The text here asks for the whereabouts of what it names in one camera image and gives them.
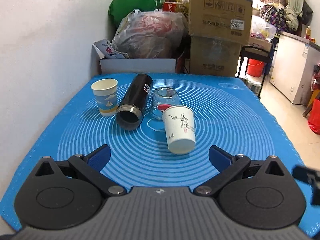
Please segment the white paper cup with calligraphy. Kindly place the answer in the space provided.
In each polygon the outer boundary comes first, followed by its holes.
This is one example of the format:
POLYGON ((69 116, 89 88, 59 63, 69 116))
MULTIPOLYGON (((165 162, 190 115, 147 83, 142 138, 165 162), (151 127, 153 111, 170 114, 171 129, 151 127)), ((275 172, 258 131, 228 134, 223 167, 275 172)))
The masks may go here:
POLYGON ((171 106, 163 113, 168 150, 173 154, 187 154, 196 145, 193 110, 187 106, 171 106))

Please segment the blue sailboat paper cup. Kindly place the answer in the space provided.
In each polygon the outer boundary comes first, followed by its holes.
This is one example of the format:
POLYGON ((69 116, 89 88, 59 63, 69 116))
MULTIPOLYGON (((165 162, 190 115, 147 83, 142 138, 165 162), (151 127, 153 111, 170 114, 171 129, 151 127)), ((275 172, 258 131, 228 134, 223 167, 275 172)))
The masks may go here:
POLYGON ((91 85, 99 112, 102 116, 112 116, 118 108, 116 79, 101 79, 91 85))

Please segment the clear glass cup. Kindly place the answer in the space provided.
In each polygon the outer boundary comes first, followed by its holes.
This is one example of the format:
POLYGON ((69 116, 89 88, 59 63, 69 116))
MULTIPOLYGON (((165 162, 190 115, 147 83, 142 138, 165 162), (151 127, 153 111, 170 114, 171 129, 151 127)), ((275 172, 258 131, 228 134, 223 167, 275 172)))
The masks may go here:
POLYGON ((174 88, 157 88, 152 96, 150 113, 157 120, 162 120, 162 115, 166 109, 180 104, 180 97, 174 88))

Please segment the red bag on floor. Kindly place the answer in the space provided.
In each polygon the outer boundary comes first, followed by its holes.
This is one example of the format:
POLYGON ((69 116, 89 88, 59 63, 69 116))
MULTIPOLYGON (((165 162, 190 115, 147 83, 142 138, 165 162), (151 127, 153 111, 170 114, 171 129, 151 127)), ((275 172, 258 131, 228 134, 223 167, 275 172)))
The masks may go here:
POLYGON ((308 126, 314 133, 320 135, 320 101, 318 99, 313 101, 308 126))

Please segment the blue silicone baking mat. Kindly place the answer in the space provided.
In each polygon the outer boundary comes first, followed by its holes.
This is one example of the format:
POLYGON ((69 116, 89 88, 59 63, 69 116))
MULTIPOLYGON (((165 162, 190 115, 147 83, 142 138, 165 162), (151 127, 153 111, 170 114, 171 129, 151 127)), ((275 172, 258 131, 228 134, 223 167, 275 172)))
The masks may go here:
POLYGON ((185 155, 168 150, 163 122, 147 112, 132 131, 114 117, 99 114, 90 85, 80 90, 39 137, 18 167, 1 200, 1 217, 14 229, 11 239, 319 239, 319 206, 312 187, 294 178, 306 200, 298 225, 253 229, 227 217, 212 197, 193 190, 218 174, 208 151, 215 145, 251 160, 277 156, 292 175, 302 161, 275 118, 237 78, 153 74, 153 86, 171 86, 181 104, 193 110, 195 149, 185 155), (111 159, 100 171, 127 190, 108 198, 84 223, 67 229, 23 227, 16 195, 38 161, 88 155, 103 144, 111 159))

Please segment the black thermos bottle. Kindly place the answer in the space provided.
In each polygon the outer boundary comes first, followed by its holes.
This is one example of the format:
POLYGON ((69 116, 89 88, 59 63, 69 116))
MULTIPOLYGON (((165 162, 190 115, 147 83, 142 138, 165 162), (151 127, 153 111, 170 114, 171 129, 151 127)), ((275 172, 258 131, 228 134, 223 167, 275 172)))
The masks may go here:
POLYGON ((153 80, 147 74, 138 74, 132 80, 116 110, 116 122, 125 130, 137 129, 143 121, 153 80))

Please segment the white chest freezer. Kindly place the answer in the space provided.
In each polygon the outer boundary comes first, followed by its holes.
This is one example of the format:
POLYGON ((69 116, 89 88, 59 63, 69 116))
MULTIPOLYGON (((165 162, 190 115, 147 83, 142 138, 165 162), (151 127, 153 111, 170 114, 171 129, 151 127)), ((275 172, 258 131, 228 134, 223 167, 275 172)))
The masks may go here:
POLYGON ((311 97, 314 66, 319 63, 319 46, 305 38, 282 32, 270 83, 292 104, 307 105, 311 97))

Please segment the red plastic bucket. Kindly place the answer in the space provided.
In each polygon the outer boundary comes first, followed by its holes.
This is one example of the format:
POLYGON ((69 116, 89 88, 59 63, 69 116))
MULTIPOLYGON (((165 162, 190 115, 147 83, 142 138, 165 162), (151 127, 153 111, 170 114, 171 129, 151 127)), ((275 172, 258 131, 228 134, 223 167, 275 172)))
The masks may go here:
POLYGON ((253 77, 261 77, 265 63, 255 59, 248 60, 247 74, 253 77))

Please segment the black metal stool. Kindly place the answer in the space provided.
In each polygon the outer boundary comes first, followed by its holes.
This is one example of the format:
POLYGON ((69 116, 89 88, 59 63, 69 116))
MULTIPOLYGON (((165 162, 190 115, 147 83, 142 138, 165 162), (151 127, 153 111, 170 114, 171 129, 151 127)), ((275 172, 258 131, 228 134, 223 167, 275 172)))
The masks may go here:
MULTIPOLYGON (((254 60, 258 60, 258 61, 262 61, 265 66, 269 66, 272 63, 272 57, 270 57, 270 52, 262 49, 262 48, 258 48, 258 47, 254 47, 254 46, 242 46, 242 49, 240 50, 240 63, 239 63, 239 68, 237 70, 236 73, 236 77, 240 78, 240 73, 241 73, 241 68, 242 68, 242 64, 244 62, 244 58, 247 58, 247 64, 246 64, 246 68, 245 68, 245 75, 247 73, 247 68, 248 68, 248 61, 249 59, 254 59, 254 60)), ((260 83, 261 87, 257 93, 257 97, 260 100, 260 94, 266 79, 266 70, 264 68, 263 70, 263 79, 260 83)))

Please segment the white open box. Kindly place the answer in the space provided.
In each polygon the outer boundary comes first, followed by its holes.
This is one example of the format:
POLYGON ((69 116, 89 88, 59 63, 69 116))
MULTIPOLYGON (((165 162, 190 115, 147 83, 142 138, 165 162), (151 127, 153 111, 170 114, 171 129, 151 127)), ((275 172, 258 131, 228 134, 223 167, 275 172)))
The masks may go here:
POLYGON ((111 46, 107 39, 93 43, 100 56, 102 74, 113 73, 174 73, 175 59, 131 59, 111 46))

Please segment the lower cardboard box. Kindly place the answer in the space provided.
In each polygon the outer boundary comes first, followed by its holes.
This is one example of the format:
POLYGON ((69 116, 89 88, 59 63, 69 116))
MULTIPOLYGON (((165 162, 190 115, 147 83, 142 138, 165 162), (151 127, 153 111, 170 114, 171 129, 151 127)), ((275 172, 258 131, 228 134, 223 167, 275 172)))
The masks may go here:
POLYGON ((189 73, 234 77, 242 45, 206 37, 191 37, 189 73))

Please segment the cardboard box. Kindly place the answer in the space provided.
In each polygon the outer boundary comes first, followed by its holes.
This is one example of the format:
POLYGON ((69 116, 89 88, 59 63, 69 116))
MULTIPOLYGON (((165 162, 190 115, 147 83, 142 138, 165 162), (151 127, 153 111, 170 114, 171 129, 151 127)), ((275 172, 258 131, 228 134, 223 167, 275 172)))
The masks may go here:
POLYGON ((189 35, 246 44, 252 0, 189 0, 189 35))
POLYGON ((206 37, 191 37, 189 73, 234 77, 242 45, 206 37))

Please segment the floral patterned bags pile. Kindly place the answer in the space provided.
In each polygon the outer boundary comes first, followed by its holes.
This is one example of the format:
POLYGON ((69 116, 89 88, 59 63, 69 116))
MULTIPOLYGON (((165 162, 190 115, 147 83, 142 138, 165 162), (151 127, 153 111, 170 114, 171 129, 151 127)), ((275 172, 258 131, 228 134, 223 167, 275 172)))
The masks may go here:
POLYGON ((276 27, 277 32, 292 33, 298 29, 299 22, 295 11, 287 5, 286 0, 260 0, 260 17, 276 27))

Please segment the clear bag with red contents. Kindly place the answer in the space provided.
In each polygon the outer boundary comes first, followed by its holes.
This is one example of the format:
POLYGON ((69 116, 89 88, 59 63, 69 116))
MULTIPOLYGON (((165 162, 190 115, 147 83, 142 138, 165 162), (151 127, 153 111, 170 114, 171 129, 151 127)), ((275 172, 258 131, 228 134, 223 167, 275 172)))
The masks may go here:
POLYGON ((180 12, 135 9, 121 20, 111 44, 131 59, 169 59, 187 32, 180 12))

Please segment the upper cardboard box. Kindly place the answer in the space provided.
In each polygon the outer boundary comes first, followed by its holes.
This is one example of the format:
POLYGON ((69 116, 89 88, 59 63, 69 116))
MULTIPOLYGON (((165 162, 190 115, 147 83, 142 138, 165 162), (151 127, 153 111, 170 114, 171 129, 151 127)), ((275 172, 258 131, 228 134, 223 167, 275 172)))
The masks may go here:
POLYGON ((246 44, 252 0, 189 0, 189 35, 246 44))

